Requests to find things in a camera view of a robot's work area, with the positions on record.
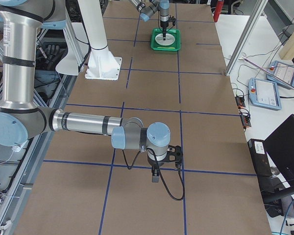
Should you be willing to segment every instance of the white round plate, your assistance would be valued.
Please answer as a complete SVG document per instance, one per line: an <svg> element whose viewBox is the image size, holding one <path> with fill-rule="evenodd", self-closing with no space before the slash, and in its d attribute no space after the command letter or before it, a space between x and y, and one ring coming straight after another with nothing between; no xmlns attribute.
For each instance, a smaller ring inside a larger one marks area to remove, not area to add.
<svg viewBox="0 0 294 235"><path fill-rule="evenodd" d="M162 33L159 33L155 37L155 41L156 41L156 43L158 43L161 46L170 46L175 42L175 37L172 34L167 33L166 34L166 39L163 40Z"/></svg>

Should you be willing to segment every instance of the white table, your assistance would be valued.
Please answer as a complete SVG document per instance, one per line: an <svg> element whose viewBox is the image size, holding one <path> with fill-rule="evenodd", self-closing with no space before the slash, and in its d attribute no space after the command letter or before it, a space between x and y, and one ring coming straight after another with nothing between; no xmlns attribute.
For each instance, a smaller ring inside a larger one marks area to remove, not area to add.
<svg viewBox="0 0 294 235"><path fill-rule="evenodd" d="M233 53L234 48L241 36L241 33L247 23L249 16L236 16L236 15L220 15L219 21L216 23L217 32L220 39L220 44L222 46L222 51L225 58L229 58ZM270 26L268 20L265 17L260 17L251 37L248 40L246 47L243 52L247 55L255 55L255 54L266 54L267 52L273 50L275 46L279 43L279 39L274 33L272 27ZM259 55L254 57L249 57L249 60L254 62L255 64L262 66L267 60L268 55ZM269 66L269 62L271 57L265 63L264 67ZM274 57L274 60L280 60L278 53ZM288 64L292 64L292 61L284 61ZM231 82L236 83L238 88L243 90L245 94L247 94L247 87L238 83L236 81L238 76L238 70L240 65L248 65L253 67L251 64L245 61L239 61L234 70L232 71L230 78ZM252 70L248 67L241 66L239 81L248 85L248 81L250 78L255 77L258 70ZM266 75L263 72L260 72L257 78L265 79ZM280 95L282 96L294 96L294 91L289 91L284 88L279 88ZM249 139L266 139L268 135L270 135L290 114L294 114L294 99L281 99L282 110L274 111L270 109L260 108L253 106L251 103L247 102L246 96L246 106L249 109L251 114L251 128L247 128L245 132L246 140ZM279 176L281 181L284 181L283 176ZM281 224L283 221L283 217L279 216L276 218L270 218L268 216L268 220L271 226L271 230L274 232L280 232ZM288 219L288 223L293 223L294 221ZM286 234L291 234L290 230L294 230L294 226L289 227L285 226L283 232Z"/></svg>

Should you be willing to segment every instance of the black screen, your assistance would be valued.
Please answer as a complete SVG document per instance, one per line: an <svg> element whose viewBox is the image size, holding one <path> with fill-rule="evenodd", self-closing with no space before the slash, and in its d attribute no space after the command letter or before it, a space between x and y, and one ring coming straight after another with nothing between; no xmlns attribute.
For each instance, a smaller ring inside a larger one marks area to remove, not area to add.
<svg viewBox="0 0 294 235"><path fill-rule="evenodd" d="M294 186L294 114L266 138L265 149L291 186Z"/></svg>

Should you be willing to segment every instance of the green tray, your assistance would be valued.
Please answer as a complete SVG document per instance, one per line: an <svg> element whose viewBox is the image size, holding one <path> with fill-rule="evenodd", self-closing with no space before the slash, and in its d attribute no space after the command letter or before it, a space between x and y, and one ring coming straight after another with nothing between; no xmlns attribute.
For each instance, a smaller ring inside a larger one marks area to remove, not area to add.
<svg viewBox="0 0 294 235"><path fill-rule="evenodd" d="M175 38L175 42L170 45L170 46L162 46L159 45L158 43L156 43L155 41L155 37L162 33L162 31L159 28L154 28L152 30L152 36L151 36L151 43L150 43L150 47L153 50L165 50L165 51L178 51L181 49L181 34L180 34L180 30L178 29L170 29L168 31L169 34L172 34L173 37Z"/></svg>

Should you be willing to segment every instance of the red fire extinguisher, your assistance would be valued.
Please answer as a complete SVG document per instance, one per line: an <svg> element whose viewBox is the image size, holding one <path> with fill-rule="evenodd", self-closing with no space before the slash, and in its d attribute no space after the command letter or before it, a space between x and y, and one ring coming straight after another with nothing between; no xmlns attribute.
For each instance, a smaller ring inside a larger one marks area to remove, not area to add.
<svg viewBox="0 0 294 235"><path fill-rule="evenodd" d="M218 0L217 6L216 6L216 9L215 9L215 13L214 13L214 21L215 22L217 22L218 19L219 19L219 15L220 15L220 13L222 11L223 4L224 4L224 0Z"/></svg>

